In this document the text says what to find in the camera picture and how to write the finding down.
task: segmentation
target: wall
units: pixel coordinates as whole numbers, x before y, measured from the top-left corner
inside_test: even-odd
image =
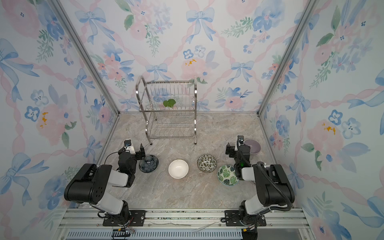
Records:
[[[46,2],[0,4],[0,239],[51,239],[116,116]]]
[[[320,0],[263,112],[317,240],[384,239],[383,10]]]
[[[256,111],[306,2],[61,1],[122,111],[140,75],[199,77],[198,111]]]

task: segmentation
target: bowl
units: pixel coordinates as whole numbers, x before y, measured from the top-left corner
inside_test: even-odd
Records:
[[[213,172],[217,167],[217,161],[212,155],[204,154],[198,158],[197,167],[202,172]]]
[[[168,167],[169,175],[173,178],[180,179],[187,175],[188,173],[188,164],[181,159],[176,159],[171,162]]]
[[[217,178],[222,184],[226,186],[233,186],[239,182],[239,179],[235,174],[235,168],[231,165],[221,166],[217,171]]]
[[[159,160],[154,155],[147,155],[145,159],[139,162],[139,169],[144,173],[150,173],[155,171],[159,165]]]
[[[258,154],[262,149],[260,143],[255,139],[247,139],[244,141],[244,144],[251,147],[250,154]]]

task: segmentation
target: purple bowl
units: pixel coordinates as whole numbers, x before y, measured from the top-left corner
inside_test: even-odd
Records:
[[[250,154],[258,154],[262,149],[260,143],[254,139],[247,139],[244,144],[251,147]]]

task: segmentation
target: black cable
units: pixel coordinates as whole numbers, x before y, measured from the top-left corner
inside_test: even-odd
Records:
[[[114,154],[114,153],[118,153],[118,152],[113,152],[113,153],[109,154],[109,155],[106,157],[106,159],[105,159],[105,161],[104,161],[104,164],[105,164],[105,162],[107,161],[107,158],[108,158],[110,155]]]
[[[231,217],[229,217],[229,218],[222,218],[220,221],[221,221],[221,222],[226,222],[226,221],[230,220],[231,218],[233,218],[234,216],[237,216],[237,215],[239,215],[239,214],[240,214],[240,212],[238,212],[237,214],[235,214],[235,215],[233,215],[233,216],[231,216]]]
[[[286,207],[272,206],[272,207],[269,207],[266,210],[261,211],[259,214],[260,215],[264,215],[267,212],[269,212],[269,210],[279,210],[279,211],[284,211],[284,212],[291,210],[292,209],[291,201],[285,195],[285,193],[274,183],[274,181],[268,176],[268,174],[265,172],[264,168],[262,167],[262,164],[264,164],[264,163],[263,162],[257,162],[257,164],[256,164],[257,168],[262,173],[263,177],[268,181],[268,183],[271,184],[276,189],[276,191],[281,195],[281,197],[287,203],[287,206]]]

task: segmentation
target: dish rack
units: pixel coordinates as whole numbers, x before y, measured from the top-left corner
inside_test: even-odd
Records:
[[[139,92],[141,83],[144,86],[142,93]],[[193,138],[197,144],[195,80],[146,82],[140,76],[136,97],[146,121],[145,134],[150,145],[151,139],[173,138]]]

